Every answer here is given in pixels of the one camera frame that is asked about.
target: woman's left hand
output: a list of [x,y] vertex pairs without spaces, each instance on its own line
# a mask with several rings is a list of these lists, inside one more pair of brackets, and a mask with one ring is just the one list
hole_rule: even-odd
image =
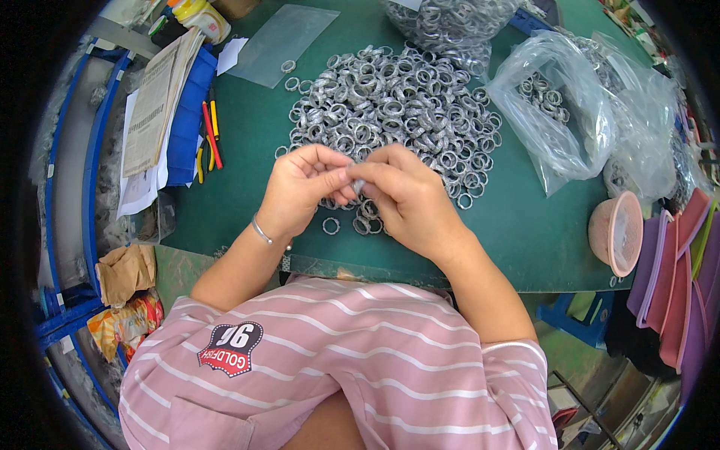
[[352,160],[324,145],[306,145],[275,161],[256,221],[273,240],[302,233],[323,197],[347,204],[357,198],[347,174]]

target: pink bowl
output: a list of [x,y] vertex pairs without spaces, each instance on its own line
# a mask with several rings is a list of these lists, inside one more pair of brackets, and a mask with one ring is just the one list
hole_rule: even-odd
[[[624,219],[624,236],[616,245],[618,216]],[[640,256],[642,244],[642,211],[637,197],[625,191],[619,197],[600,203],[590,216],[588,240],[593,253],[608,264],[616,276],[628,276]]]

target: silver bracelet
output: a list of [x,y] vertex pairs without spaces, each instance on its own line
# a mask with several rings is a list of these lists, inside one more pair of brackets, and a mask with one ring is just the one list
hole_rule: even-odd
[[[265,242],[268,243],[269,246],[271,246],[273,243],[273,240],[268,238],[267,235],[265,233],[263,233],[263,230],[260,229],[260,226],[258,225],[258,221],[256,220],[257,215],[258,215],[257,212],[255,214],[253,214],[253,222],[252,222],[253,228],[255,229],[255,231],[258,232],[260,237],[263,238],[265,240]],[[285,247],[285,250],[286,251],[292,250],[292,240],[290,241],[289,244],[287,244],[287,246]]]

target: pink striped shirt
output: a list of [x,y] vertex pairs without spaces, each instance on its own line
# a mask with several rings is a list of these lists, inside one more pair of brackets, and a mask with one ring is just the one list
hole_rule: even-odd
[[368,449],[556,449],[547,362],[481,346],[437,294],[299,278],[221,313],[187,297],[120,389],[131,449],[278,449],[343,390]]

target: person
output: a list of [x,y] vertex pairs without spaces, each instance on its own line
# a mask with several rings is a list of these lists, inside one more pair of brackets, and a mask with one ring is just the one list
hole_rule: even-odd
[[[440,177],[400,144],[351,163],[321,145],[278,158],[259,230],[130,362],[118,412],[131,449],[557,448],[531,319]],[[459,313],[406,284],[294,276],[262,293],[318,202],[355,199],[354,179],[388,233],[445,273]]]

